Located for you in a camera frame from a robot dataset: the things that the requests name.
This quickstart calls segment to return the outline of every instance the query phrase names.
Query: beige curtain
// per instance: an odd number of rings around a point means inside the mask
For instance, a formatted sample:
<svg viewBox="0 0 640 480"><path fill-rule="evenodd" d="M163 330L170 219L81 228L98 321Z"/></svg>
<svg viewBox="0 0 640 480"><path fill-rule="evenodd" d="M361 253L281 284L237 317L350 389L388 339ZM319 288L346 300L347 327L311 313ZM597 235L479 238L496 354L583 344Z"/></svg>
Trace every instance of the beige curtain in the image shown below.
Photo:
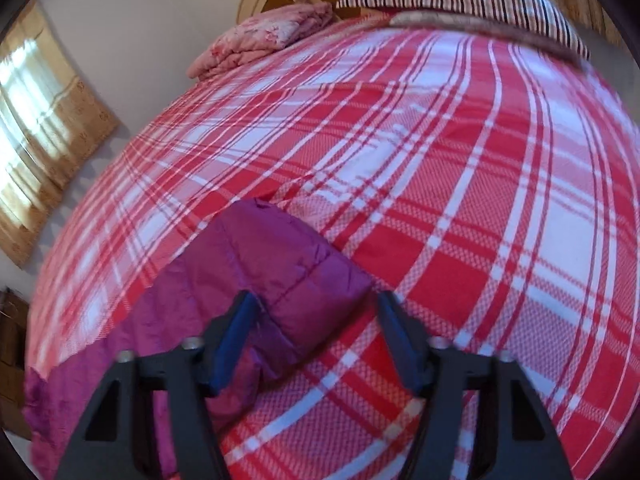
<svg viewBox="0 0 640 480"><path fill-rule="evenodd" d="M626 43L598 0L558 0L570 20L594 30L609 43L626 48Z"/></svg>
<svg viewBox="0 0 640 480"><path fill-rule="evenodd" d="M71 178L117 124L31 2L0 44L0 250L18 266Z"/></svg>

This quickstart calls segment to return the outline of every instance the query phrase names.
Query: red plaid bedspread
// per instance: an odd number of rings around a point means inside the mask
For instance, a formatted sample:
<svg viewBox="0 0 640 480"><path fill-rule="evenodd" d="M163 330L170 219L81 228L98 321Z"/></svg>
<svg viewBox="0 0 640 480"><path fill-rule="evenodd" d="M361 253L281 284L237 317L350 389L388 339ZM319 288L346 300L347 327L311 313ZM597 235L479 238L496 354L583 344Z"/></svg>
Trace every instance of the red plaid bedspread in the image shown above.
<svg viewBox="0 0 640 480"><path fill-rule="evenodd" d="M640 394L638 130L590 68L374 24L340 23L199 83L133 139L42 269L28 364L46 378L122 320L216 212L259 196L431 331L509 349L587 478ZM421 408L367 310L222 446L236 479L388 479Z"/></svg>

